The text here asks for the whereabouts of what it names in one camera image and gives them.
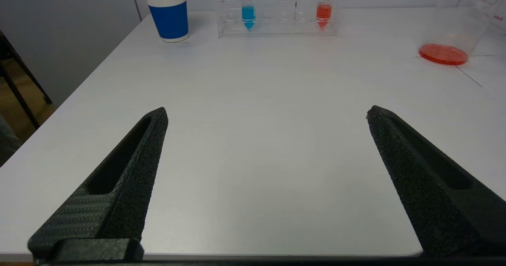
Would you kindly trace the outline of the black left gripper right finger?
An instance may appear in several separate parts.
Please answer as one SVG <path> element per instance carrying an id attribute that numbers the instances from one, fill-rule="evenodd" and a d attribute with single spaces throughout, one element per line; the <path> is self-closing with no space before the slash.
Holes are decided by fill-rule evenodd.
<path id="1" fill-rule="evenodd" d="M 392 111 L 369 130 L 427 257 L 505 257 L 506 203 Z"/>

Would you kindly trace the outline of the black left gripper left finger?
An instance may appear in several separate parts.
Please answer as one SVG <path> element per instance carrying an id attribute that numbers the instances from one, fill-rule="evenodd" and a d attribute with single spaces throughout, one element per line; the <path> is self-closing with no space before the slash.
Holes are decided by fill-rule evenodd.
<path id="1" fill-rule="evenodd" d="M 165 108 L 147 113 L 32 235 L 34 259 L 141 259 L 163 142 Z"/>

